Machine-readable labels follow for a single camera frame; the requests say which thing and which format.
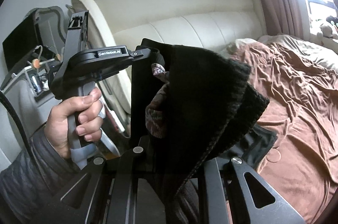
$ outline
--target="gray jacket sleeve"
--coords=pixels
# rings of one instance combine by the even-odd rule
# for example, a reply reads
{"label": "gray jacket sleeve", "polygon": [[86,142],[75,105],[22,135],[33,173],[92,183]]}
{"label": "gray jacket sleeve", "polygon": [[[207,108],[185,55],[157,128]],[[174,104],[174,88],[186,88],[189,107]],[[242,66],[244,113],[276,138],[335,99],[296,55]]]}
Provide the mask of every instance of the gray jacket sleeve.
{"label": "gray jacket sleeve", "polygon": [[78,171],[67,163],[51,146],[43,129],[33,134],[30,146],[46,188],[26,149],[0,173],[0,194],[22,223],[29,223],[35,213],[45,206]]}

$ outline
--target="white plastic part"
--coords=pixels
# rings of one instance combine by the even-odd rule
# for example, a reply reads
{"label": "white plastic part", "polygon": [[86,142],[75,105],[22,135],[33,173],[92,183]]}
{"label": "white plastic part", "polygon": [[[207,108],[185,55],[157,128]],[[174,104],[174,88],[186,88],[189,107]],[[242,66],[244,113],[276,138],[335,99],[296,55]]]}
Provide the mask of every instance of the white plastic part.
{"label": "white plastic part", "polygon": [[87,166],[87,158],[92,157],[96,153],[97,148],[94,143],[79,149],[70,149],[72,160],[80,169],[83,169],[85,166]]}

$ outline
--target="black knit fabric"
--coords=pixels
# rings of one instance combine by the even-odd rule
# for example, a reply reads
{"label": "black knit fabric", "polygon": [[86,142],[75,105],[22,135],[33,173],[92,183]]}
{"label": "black knit fabric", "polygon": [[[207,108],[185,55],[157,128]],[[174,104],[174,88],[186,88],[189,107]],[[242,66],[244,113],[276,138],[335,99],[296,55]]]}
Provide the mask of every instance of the black knit fabric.
{"label": "black knit fabric", "polygon": [[157,159],[151,185],[166,207],[167,223],[198,223],[197,193],[189,179],[207,158],[252,129],[268,100],[247,83],[251,68],[244,63],[203,48],[149,39],[142,46],[153,48],[154,56],[132,67],[131,144],[147,134],[145,108],[163,85],[151,64],[160,59],[170,71],[168,128],[166,138],[153,142]]}

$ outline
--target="triangular cutout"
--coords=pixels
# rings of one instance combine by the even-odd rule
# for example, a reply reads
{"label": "triangular cutout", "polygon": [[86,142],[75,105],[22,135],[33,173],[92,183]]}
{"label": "triangular cutout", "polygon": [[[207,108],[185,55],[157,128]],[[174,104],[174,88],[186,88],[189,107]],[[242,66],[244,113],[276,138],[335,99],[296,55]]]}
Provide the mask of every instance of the triangular cutout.
{"label": "triangular cutout", "polygon": [[257,209],[273,204],[276,199],[251,173],[245,173],[244,178],[249,187],[253,202]]}
{"label": "triangular cutout", "polygon": [[88,187],[91,175],[87,173],[79,180],[74,187],[61,198],[61,202],[74,208],[80,208],[86,189]]}

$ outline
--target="brown bedsheet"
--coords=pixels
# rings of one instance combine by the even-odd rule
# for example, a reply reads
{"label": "brown bedsheet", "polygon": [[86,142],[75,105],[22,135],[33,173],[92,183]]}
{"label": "brown bedsheet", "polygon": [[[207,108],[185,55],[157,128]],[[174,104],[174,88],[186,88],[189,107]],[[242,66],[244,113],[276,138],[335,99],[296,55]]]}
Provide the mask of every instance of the brown bedsheet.
{"label": "brown bedsheet", "polygon": [[252,66],[250,83],[270,98],[258,124],[278,135],[257,171],[313,223],[338,183],[337,74],[278,43],[243,46],[234,58]]}

